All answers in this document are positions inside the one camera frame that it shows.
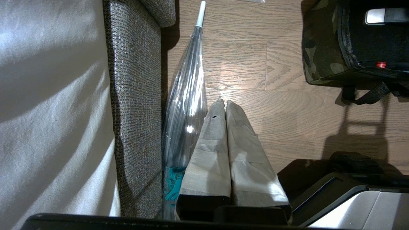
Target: clear umbrella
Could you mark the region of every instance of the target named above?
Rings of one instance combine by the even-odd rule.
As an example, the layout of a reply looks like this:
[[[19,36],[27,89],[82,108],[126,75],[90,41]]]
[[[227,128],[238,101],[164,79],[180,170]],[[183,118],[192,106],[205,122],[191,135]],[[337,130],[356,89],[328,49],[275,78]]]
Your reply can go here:
[[[202,66],[202,25],[206,2],[202,1],[190,42],[176,74],[166,107],[162,140],[163,219],[173,220],[184,170],[206,116]]]

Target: camouflage bag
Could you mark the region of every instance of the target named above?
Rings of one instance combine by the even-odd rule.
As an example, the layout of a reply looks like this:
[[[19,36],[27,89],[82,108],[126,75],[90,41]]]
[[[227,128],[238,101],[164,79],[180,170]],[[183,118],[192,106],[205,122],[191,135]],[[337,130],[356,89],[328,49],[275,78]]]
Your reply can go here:
[[[318,0],[304,14],[303,66],[313,85],[342,87],[346,104],[373,104],[389,92],[408,97],[409,72],[390,63],[409,63],[408,24],[367,25],[370,9],[407,7],[398,0]],[[386,63],[386,68],[377,67]],[[376,84],[355,99],[355,88]]]

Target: wooden floor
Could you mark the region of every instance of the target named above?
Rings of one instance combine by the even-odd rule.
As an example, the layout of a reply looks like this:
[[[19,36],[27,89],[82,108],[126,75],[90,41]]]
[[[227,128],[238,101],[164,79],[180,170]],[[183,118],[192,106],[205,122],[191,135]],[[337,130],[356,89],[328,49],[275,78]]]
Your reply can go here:
[[[207,0],[203,64],[209,104],[222,97],[243,107],[276,172],[294,161],[306,167],[335,151],[354,151],[409,174],[409,103],[390,96],[374,105],[341,106],[340,89],[305,82],[301,12],[310,2]],[[177,5],[178,25],[173,34],[162,32],[169,43],[162,54],[169,84],[200,1]]]

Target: tweed upholstery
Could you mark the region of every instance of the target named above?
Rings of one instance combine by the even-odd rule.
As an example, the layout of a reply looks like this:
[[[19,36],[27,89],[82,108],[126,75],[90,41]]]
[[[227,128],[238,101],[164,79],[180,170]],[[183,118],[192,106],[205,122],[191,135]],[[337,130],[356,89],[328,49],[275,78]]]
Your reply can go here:
[[[121,216],[162,200],[160,27],[137,0],[104,0]]]
[[[149,10],[160,27],[175,24],[175,0],[140,0],[140,2]]]

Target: black strap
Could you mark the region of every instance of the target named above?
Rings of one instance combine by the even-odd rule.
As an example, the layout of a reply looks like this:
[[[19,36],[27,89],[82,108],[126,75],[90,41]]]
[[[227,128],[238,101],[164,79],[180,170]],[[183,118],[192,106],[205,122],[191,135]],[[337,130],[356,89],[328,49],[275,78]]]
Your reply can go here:
[[[355,99],[355,86],[344,86],[342,88],[342,102],[357,105],[374,104],[390,92],[396,97],[409,97],[409,90],[401,84],[382,82],[358,99]]]

